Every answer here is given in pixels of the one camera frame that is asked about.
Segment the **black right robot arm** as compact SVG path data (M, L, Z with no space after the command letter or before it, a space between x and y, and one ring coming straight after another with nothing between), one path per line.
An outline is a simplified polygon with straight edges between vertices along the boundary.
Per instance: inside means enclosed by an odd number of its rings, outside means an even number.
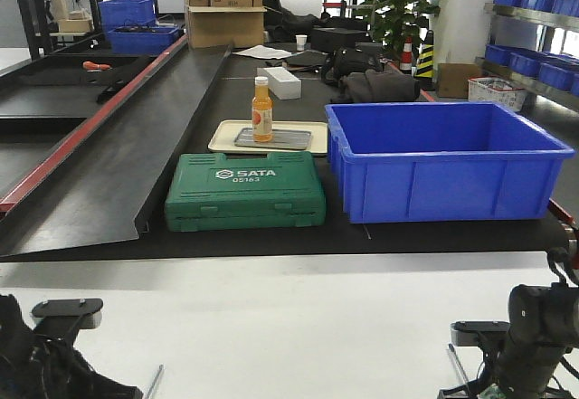
M555 381L562 366L578 370L565 356L578 348L578 267L572 253L556 247L546 252L558 281L548 286L517 285L509 294L509 321L456 321L449 351L463 373L456 347L478 347L481 371L462 385L441 389L440 398L571 398Z

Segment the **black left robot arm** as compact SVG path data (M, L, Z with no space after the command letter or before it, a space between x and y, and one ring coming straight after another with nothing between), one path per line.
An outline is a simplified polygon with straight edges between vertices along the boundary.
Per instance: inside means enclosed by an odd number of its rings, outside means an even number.
M101 299L52 299L37 304L34 328L14 295L1 297L3 398L141 398L136 386L99 374L73 346L82 329L100 322Z

